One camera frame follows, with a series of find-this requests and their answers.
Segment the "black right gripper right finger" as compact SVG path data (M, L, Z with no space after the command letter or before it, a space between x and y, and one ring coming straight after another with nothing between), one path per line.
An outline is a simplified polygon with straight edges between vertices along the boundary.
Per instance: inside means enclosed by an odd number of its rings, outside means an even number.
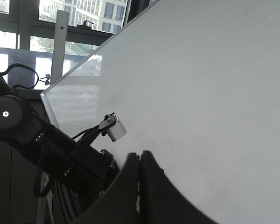
M215 223L178 191L147 150L140 159L140 220L143 224Z

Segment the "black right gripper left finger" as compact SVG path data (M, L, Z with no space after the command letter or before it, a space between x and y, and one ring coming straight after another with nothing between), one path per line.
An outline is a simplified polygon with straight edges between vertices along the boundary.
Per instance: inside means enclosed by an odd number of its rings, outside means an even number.
M108 190L75 224L137 224L139 156L127 155L124 166Z

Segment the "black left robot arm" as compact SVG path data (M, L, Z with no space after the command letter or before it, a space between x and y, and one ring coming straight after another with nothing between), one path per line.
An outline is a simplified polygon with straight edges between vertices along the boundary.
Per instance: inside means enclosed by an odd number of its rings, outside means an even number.
M0 141L19 151L36 166L34 195L52 193L56 224L137 224L138 158L130 155L132 184L119 191L126 173L113 155L96 150L92 142L100 135L117 141L126 134L119 118L111 113L96 126L69 137L44 120L31 104L9 86L0 72Z

